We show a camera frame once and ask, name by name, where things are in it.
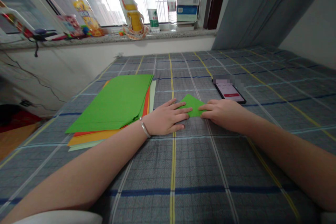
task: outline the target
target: light green paper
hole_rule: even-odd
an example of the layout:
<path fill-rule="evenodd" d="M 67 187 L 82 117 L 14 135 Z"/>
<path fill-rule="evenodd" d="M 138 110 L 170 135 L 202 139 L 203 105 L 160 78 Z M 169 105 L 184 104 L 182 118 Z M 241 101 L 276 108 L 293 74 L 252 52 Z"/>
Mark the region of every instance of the light green paper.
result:
<path fill-rule="evenodd" d="M 204 105 L 204 103 L 190 94 L 187 94 L 180 102 L 185 102 L 185 105 L 179 107 L 179 109 L 192 107 L 192 111 L 187 113 L 190 117 L 199 117 L 204 111 L 206 111 L 206 110 L 198 110 L 198 108 Z"/>
<path fill-rule="evenodd" d="M 117 130 L 142 115 L 153 75 L 121 75 L 112 79 L 66 133 Z"/>
<path fill-rule="evenodd" d="M 149 112 L 153 112 L 154 110 L 154 96 L 155 96 L 155 89 L 156 89 L 156 80 L 152 81 L 150 85 L 150 93 L 149 93 Z"/>
<path fill-rule="evenodd" d="M 68 152 L 70 151 L 78 151 L 80 149 L 86 149 L 86 148 L 91 148 L 93 146 L 96 146 L 98 144 L 100 144 L 101 142 L 103 142 L 105 139 L 102 139 L 102 140 L 97 140 L 97 141 L 94 141 L 94 142 L 90 142 L 90 143 L 81 143 L 81 144 L 78 144 L 78 145 L 73 145 L 69 148 Z"/>

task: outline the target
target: silver bracelet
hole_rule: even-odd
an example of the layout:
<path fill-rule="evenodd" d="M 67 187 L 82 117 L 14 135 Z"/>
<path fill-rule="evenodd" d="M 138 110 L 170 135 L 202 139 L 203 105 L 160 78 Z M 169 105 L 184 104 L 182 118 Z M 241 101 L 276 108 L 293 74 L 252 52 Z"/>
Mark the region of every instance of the silver bracelet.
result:
<path fill-rule="evenodd" d="M 148 133 L 146 127 L 145 127 L 145 124 L 143 122 L 141 122 L 141 127 L 143 128 L 145 134 L 147 135 L 148 138 L 150 138 L 150 134 Z"/>

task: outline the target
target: phone screen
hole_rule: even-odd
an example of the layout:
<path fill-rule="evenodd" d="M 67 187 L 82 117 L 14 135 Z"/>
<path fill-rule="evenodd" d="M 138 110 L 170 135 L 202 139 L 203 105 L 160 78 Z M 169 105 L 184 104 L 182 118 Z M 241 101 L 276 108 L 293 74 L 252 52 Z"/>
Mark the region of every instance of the phone screen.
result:
<path fill-rule="evenodd" d="M 216 83 L 216 85 L 225 99 L 233 100 L 235 102 L 244 101 L 244 98 L 238 93 L 231 83 Z"/>

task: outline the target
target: plaid bedsheet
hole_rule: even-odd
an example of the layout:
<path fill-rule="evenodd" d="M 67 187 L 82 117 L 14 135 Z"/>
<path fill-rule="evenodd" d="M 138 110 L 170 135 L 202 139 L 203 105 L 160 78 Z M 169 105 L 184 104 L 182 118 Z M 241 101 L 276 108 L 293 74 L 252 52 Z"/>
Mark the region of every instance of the plaid bedsheet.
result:
<path fill-rule="evenodd" d="M 188 93 L 220 99 L 211 75 L 227 75 L 248 110 L 336 154 L 336 71 L 274 47 L 122 57 L 0 164 L 0 219 L 85 151 L 68 152 L 65 130 L 107 80 L 131 74 L 154 74 L 154 108 Z M 197 117 L 185 128 L 146 141 L 93 206 L 104 223 L 318 222 L 318 207 L 244 136 Z"/>

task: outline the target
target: curtain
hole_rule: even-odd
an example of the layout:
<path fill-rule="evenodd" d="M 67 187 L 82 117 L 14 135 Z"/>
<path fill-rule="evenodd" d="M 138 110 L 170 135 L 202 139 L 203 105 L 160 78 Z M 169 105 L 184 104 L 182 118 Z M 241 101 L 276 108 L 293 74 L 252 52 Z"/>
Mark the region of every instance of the curtain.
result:
<path fill-rule="evenodd" d="M 229 0 L 213 50 L 279 46 L 313 0 Z"/>

